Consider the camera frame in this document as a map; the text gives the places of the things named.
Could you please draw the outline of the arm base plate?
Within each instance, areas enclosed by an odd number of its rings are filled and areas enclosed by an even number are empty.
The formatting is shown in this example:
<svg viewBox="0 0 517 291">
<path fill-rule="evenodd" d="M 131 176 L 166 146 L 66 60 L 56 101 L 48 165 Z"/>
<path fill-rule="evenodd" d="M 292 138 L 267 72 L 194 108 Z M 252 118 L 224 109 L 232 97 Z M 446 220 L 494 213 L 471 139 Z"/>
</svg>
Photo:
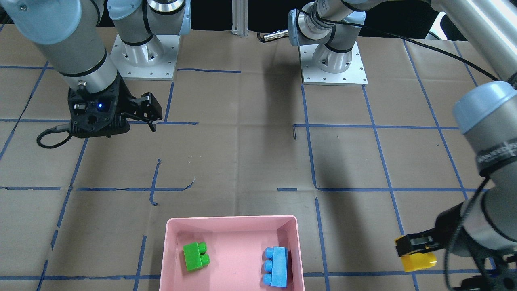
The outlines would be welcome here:
<svg viewBox="0 0 517 291">
<path fill-rule="evenodd" d="M 338 53 L 321 44 L 299 47 L 305 85 L 366 86 L 369 80 L 357 42 L 351 51 Z"/>
<path fill-rule="evenodd" d="M 173 81 L 180 43 L 178 35 L 155 35 L 146 44 L 130 46 L 117 35 L 110 57 L 125 80 Z"/>
</svg>

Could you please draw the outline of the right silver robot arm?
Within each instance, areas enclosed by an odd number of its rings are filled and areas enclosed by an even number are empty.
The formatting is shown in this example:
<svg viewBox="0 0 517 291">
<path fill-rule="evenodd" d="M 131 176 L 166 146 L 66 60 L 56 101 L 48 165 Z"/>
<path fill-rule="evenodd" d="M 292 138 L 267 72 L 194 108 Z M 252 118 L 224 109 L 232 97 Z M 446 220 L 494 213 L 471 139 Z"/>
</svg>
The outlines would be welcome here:
<svg viewBox="0 0 517 291">
<path fill-rule="evenodd" d="M 191 28 L 190 0 L 2 0 L 16 28 L 47 58 L 66 81 L 71 120 L 43 131 L 68 133 L 68 139 L 127 133 L 128 119 L 156 131 L 163 109 L 155 96 L 134 97 L 97 33 L 104 11 L 122 42 L 121 57 L 134 68 L 167 63 L 159 36 L 181 36 Z"/>
</svg>

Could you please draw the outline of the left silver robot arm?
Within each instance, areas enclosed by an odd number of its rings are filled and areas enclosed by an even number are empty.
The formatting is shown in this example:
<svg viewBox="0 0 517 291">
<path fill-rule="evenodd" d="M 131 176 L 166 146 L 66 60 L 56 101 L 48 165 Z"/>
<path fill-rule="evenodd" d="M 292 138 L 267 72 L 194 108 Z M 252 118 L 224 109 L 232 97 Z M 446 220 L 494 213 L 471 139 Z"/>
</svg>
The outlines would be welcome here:
<svg viewBox="0 0 517 291">
<path fill-rule="evenodd" d="M 290 44 L 303 55 L 314 48 L 309 68 L 342 77 L 354 63 L 354 45 L 366 11 L 379 0 L 316 0 L 288 14 Z M 441 213 L 434 228 L 395 240 L 405 272 L 429 268 L 444 250 L 449 291 L 515 291 L 516 271 L 516 7 L 509 0 L 430 0 L 451 16 L 463 35 L 495 69 L 496 76 L 447 51 L 400 36 L 412 44 L 461 61 L 490 78 L 454 105 L 458 129 L 475 152 L 483 181 L 473 197 Z M 471 257 L 478 276 L 450 284 L 450 255 Z"/>
</svg>

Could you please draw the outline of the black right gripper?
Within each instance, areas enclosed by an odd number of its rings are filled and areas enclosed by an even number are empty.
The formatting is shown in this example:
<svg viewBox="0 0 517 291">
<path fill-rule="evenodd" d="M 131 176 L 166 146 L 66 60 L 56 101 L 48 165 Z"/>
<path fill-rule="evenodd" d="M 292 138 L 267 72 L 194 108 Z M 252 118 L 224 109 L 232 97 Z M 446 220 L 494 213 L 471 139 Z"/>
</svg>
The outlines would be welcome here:
<svg viewBox="0 0 517 291">
<path fill-rule="evenodd" d="M 130 91 L 121 77 L 105 90 L 89 93 L 87 88 L 68 90 L 68 107 L 71 120 L 69 133 L 77 138 L 110 137 L 125 134 L 130 125 L 127 118 L 145 123 L 152 132 L 163 119 L 163 110 L 152 93 L 140 98 L 130 98 Z"/>
</svg>

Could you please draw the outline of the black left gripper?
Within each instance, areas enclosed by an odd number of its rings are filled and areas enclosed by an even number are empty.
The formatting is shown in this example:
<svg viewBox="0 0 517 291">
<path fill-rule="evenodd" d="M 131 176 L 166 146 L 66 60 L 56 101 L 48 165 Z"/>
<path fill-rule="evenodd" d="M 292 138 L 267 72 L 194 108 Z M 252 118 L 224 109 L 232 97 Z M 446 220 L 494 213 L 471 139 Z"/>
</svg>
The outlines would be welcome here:
<svg viewBox="0 0 517 291">
<path fill-rule="evenodd" d="M 507 236 L 493 223 L 483 202 L 472 205 L 463 202 L 442 212 L 434 229 L 395 239 L 395 249 L 398 256 L 403 257 L 438 250 L 438 243 L 445 249 L 443 270 L 447 290 L 516 290 L 516 269 L 510 267 L 516 262 L 516 239 Z M 470 257 L 479 275 L 462 280 L 460 286 L 452 286 L 451 254 Z"/>
</svg>

